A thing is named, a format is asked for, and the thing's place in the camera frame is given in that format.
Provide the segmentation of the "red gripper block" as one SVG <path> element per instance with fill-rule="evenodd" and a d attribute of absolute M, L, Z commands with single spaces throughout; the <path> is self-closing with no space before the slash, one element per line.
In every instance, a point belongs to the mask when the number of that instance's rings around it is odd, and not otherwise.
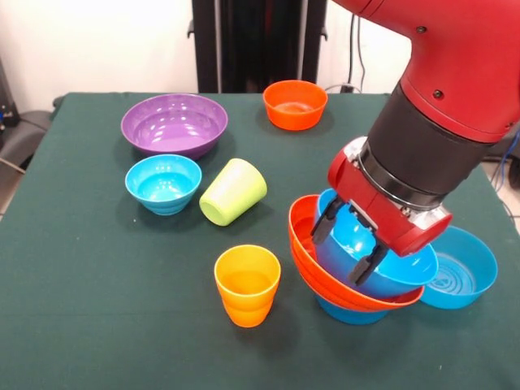
<path fill-rule="evenodd" d="M 321 245 L 336 224 L 336 216 L 348 202 L 374 228 L 377 242 L 370 255 L 361 258 L 348 280 L 364 284 L 384 260 L 388 248 L 400 256 L 418 252 L 451 223 L 452 214 L 442 205 L 432 210 L 414 210 L 381 192 L 365 175 L 359 161 L 365 136 L 350 141 L 332 160 L 327 178 L 340 198 L 333 198 L 311 230 L 312 241 Z"/>

